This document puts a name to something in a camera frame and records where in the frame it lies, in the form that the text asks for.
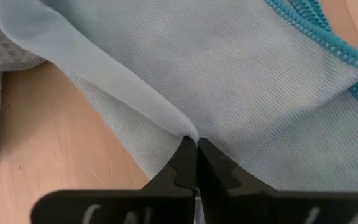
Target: black plastic tool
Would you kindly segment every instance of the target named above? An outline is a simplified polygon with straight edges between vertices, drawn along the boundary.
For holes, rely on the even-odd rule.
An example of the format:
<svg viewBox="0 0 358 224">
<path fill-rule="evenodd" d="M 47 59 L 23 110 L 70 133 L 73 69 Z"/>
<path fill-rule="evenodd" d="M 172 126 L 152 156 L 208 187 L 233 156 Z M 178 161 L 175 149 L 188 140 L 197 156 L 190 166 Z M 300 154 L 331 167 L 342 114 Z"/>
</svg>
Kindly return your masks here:
<svg viewBox="0 0 358 224">
<path fill-rule="evenodd" d="M 207 224 L 358 224 L 358 194 L 281 192 L 239 167 L 207 139 L 184 138 L 168 164 L 141 190 L 48 194 L 33 224 L 190 224 L 196 180 Z"/>
</svg>

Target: teal trim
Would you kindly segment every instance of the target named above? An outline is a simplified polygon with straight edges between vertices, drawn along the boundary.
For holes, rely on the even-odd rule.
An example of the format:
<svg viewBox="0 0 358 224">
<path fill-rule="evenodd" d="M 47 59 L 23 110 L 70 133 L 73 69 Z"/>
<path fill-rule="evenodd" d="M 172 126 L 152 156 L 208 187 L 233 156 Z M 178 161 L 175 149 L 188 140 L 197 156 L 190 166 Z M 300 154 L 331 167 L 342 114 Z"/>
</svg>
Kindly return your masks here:
<svg viewBox="0 0 358 224">
<path fill-rule="evenodd" d="M 288 0 L 294 9 L 283 0 L 265 1 L 301 33 L 329 50 L 337 58 L 358 69 L 358 50 L 331 32 L 331 27 L 318 0 Z M 349 92 L 358 101 L 358 82 L 350 87 Z"/>
</svg>

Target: blue stitched edge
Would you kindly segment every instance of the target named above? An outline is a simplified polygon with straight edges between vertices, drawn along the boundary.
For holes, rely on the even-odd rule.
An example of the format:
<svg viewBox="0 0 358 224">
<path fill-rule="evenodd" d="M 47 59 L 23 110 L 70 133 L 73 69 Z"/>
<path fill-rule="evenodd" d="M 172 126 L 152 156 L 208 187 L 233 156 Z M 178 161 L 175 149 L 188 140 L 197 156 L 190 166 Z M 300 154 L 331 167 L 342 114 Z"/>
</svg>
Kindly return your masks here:
<svg viewBox="0 0 358 224">
<path fill-rule="evenodd" d="M 296 10 L 286 5 L 283 0 L 265 1 L 278 15 L 282 16 L 301 33 L 317 42 L 323 48 L 329 50 L 334 56 L 341 59 L 343 62 L 346 62 L 347 64 L 358 69 L 358 50 L 348 45 L 345 41 L 331 32 L 331 27 L 329 26 L 328 20 L 324 15 L 318 0 L 308 0 L 309 4 L 305 3 L 305 0 L 288 0 L 292 6 L 297 6 L 294 7 Z M 300 16 L 301 13 L 298 14 L 296 11 L 301 13 L 304 13 L 305 11 L 308 12 L 305 14 L 306 17 L 304 18 Z M 315 20 L 306 20 L 306 18 L 311 18 L 312 16 L 314 17 L 313 12 L 320 18 L 322 23 L 317 20 L 318 23 L 313 25 L 313 21 Z M 358 101 L 358 82 L 350 87 L 349 92 Z"/>
</svg>

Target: wooden table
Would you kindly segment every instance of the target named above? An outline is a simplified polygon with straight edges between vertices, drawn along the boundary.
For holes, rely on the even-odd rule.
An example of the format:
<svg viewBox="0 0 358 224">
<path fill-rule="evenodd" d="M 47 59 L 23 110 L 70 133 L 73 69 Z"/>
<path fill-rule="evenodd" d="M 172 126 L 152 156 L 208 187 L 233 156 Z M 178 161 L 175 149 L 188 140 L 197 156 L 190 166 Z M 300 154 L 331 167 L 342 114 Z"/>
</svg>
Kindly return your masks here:
<svg viewBox="0 0 358 224">
<path fill-rule="evenodd" d="M 335 33 L 358 48 L 358 0 L 324 0 Z M 147 178 L 82 94 L 51 63 L 4 79 L 0 224 L 25 224 L 57 189 L 136 189 Z"/>
</svg>

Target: light blue cloth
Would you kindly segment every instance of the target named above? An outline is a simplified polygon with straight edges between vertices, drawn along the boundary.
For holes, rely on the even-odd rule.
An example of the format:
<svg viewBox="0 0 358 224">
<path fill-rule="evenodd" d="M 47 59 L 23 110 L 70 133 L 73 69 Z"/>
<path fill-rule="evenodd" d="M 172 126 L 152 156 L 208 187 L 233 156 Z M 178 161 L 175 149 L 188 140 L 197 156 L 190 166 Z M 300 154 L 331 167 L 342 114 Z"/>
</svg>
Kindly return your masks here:
<svg viewBox="0 0 358 224">
<path fill-rule="evenodd" d="M 187 135 L 277 189 L 358 191 L 358 50 L 316 0 L 289 3 L 0 0 L 0 28 L 64 71 L 150 178 Z"/>
</svg>

